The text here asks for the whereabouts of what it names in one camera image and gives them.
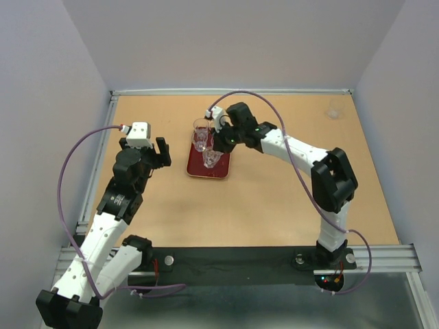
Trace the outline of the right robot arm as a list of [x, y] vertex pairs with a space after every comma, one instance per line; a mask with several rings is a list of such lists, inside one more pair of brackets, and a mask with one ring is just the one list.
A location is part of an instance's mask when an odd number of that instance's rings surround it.
[[311, 201], [321, 216], [316, 260], [323, 267], [337, 263], [347, 246], [347, 213], [358, 187], [344, 150], [314, 147], [284, 134], [272, 123], [260, 123], [243, 102], [226, 110], [215, 106], [205, 117], [211, 122], [215, 151], [229, 154], [236, 145], [244, 144], [284, 160], [310, 177]]

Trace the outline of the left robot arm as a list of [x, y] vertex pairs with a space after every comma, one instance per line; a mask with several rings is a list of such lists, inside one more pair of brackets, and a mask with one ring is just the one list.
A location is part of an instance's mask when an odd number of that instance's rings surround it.
[[108, 260], [111, 249], [126, 231], [143, 201], [147, 181], [156, 169], [171, 164], [169, 145], [163, 137], [128, 135], [119, 141], [113, 175], [104, 191], [86, 238], [73, 243], [76, 255], [50, 290], [36, 298], [37, 309], [50, 328], [98, 328], [104, 301], [128, 274], [152, 264], [152, 243], [129, 236]]

